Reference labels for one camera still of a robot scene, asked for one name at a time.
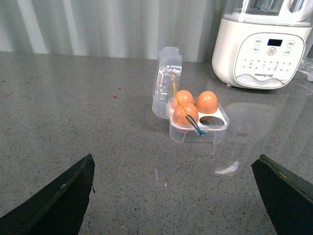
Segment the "countertop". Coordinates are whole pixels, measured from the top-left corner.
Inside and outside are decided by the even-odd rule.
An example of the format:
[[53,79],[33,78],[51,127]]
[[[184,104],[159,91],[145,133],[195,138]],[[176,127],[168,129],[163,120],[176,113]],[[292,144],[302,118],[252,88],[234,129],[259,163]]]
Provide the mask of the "countertop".
[[0,216],[88,153],[95,193],[80,235],[275,234],[251,164],[266,154],[313,183],[313,83],[299,72],[275,91],[246,90],[211,64],[183,62],[179,89],[213,91],[229,117],[212,145],[170,139],[152,111],[156,60],[1,52],[0,61]]

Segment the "white blender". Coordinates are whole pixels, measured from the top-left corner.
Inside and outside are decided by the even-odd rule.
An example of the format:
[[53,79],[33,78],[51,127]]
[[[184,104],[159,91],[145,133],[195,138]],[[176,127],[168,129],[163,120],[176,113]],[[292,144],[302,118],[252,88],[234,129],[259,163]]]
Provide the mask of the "white blender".
[[274,90],[288,84],[312,30],[313,0],[228,0],[212,65],[234,87]]

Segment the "egg carton lid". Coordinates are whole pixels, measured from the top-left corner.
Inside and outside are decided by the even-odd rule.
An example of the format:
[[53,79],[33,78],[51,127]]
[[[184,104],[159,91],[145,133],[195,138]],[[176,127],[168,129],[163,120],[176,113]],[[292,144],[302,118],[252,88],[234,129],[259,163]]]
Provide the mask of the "egg carton lid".
[[152,110],[159,118],[169,119],[167,103],[174,96],[173,78],[176,89],[179,87],[181,69],[182,57],[178,47],[165,47],[159,52],[152,94]]

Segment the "wire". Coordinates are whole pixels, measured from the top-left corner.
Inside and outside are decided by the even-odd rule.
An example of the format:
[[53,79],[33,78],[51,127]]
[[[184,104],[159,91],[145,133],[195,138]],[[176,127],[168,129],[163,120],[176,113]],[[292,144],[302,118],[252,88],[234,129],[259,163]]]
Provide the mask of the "wire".
[[191,125],[193,125],[193,127],[196,129],[196,131],[199,133],[199,136],[205,135],[206,133],[203,132],[202,130],[200,130],[197,122],[195,121],[195,119],[189,115],[186,111],[186,109],[183,107],[183,105],[180,103],[180,101],[177,99],[177,89],[176,89],[176,84],[175,84],[175,75],[172,75],[172,80],[173,80],[173,89],[174,89],[174,98],[176,99],[178,105],[182,108],[182,110],[184,111],[185,115],[186,115],[186,119],[191,123]]

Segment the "white curtain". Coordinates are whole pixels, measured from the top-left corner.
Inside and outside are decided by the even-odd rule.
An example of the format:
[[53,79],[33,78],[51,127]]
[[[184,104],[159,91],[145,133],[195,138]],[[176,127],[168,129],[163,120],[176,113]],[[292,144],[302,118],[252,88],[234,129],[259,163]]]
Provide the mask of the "white curtain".
[[157,59],[174,46],[184,61],[210,62],[225,3],[0,0],[0,51]]

